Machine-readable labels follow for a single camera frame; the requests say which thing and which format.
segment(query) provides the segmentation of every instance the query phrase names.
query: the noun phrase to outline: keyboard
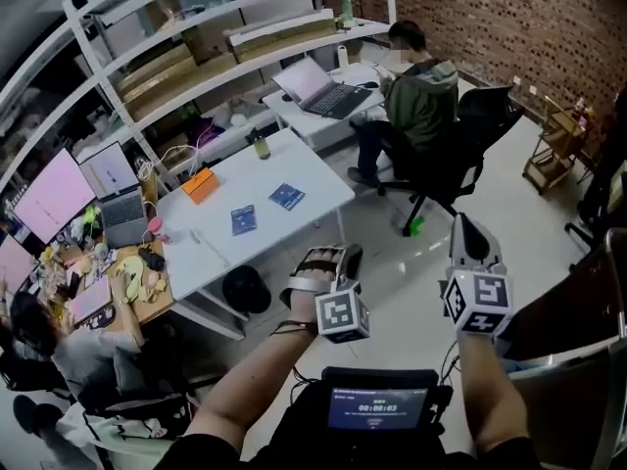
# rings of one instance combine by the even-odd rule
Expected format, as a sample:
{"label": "keyboard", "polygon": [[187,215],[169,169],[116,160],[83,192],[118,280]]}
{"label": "keyboard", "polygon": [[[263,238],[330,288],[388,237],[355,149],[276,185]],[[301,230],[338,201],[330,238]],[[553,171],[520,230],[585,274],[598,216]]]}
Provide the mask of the keyboard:
{"label": "keyboard", "polygon": [[113,204],[104,204],[101,209],[107,227],[127,223],[144,215],[144,205],[138,195]]}
{"label": "keyboard", "polygon": [[309,108],[309,112],[324,115],[328,113],[331,108],[343,101],[346,96],[355,90],[353,85],[338,84],[331,92],[320,99],[317,103]]}

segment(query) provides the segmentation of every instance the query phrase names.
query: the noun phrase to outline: gray shirt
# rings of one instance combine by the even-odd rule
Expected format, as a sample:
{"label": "gray shirt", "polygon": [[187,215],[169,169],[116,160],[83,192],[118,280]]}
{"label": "gray shirt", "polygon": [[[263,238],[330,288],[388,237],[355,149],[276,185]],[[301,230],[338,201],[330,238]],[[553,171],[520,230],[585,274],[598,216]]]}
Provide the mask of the gray shirt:
{"label": "gray shirt", "polygon": [[139,353],[139,347],[127,331],[106,332],[78,328],[55,348],[52,361],[62,374],[72,395],[78,399],[88,378],[103,362],[113,361],[117,350]]}

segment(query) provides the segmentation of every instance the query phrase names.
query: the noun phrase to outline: monitor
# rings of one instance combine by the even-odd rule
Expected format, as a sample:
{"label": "monitor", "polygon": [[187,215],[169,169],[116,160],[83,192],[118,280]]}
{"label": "monitor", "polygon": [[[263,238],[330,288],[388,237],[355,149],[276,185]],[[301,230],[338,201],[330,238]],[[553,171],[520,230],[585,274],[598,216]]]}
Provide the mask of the monitor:
{"label": "monitor", "polygon": [[34,257],[7,235],[0,245],[0,279],[7,281],[7,291],[15,295],[35,267]]}
{"label": "monitor", "polygon": [[67,150],[44,167],[14,208],[18,219],[48,244],[95,195]]}
{"label": "monitor", "polygon": [[329,74],[310,57],[286,68],[272,79],[299,104],[333,82]]}
{"label": "monitor", "polygon": [[120,143],[108,146],[80,165],[82,175],[99,199],[137,186],[139,181],[121,150]]}

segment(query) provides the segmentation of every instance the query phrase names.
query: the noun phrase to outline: hand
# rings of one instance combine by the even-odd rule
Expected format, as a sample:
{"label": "hand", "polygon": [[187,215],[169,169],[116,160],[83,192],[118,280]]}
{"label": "hand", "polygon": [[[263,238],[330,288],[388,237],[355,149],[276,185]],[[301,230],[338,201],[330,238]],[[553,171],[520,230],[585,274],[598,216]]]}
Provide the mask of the hand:
{"label": "hand", "polygon": [[126,287],[128,287],[128,273],[125,271],[118,271],[116,275],[110,280],[111,282],[111,294],[116,303],[121,303],[126,298]]}
{"label": "hand", "polygon": [[[339,262],[340,255],[336,254],[333,256],[332,251],[317,250],[312,251],[306,260],[310,261],[314,259],[325,259],[327,261]],[[299,271],[296,276],[331,282],[335,277],[335,273],[324,270],[303,270]],[[290,314],[290,320],[296,320],[298,322],[316,322],[314,293],[293,290],[291,304],[292,313]]]}

